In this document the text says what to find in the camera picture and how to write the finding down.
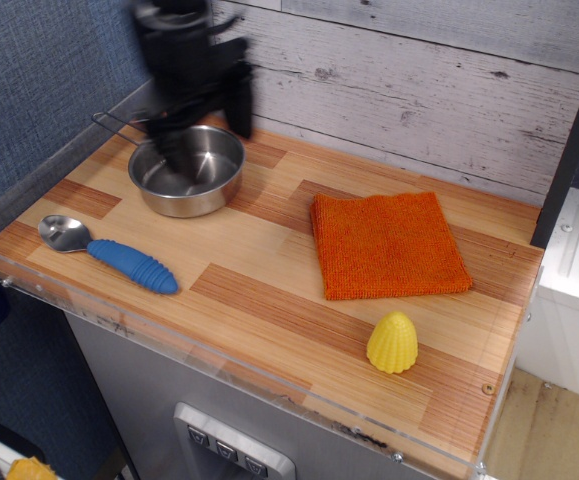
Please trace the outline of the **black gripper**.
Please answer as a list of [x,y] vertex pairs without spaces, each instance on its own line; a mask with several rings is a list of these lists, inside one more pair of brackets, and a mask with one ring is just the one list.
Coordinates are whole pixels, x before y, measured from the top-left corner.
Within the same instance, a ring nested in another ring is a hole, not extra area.
[[253,131],[253,67],[244,37],[213,43],[237,21],[211,26],[204,14],[138,14],[138,44],[154,80],[160,106],[145,119],[146,132],[176,173],[191,174],[187,128],[222,111],[229,129]]

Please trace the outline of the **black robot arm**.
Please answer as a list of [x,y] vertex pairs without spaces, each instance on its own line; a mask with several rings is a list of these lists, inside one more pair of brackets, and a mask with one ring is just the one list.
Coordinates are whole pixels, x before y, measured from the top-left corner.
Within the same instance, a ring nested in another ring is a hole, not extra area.
[[158,153],[174,159],[184,147],[183,133],[217,111],[225,114],[231,132],[250,138],[253,67],[247,60],[248,41],[213,41],[236,19],[213,25],[206,1],[132,1],[129,13],[153,80],[155,103],[142,122]]

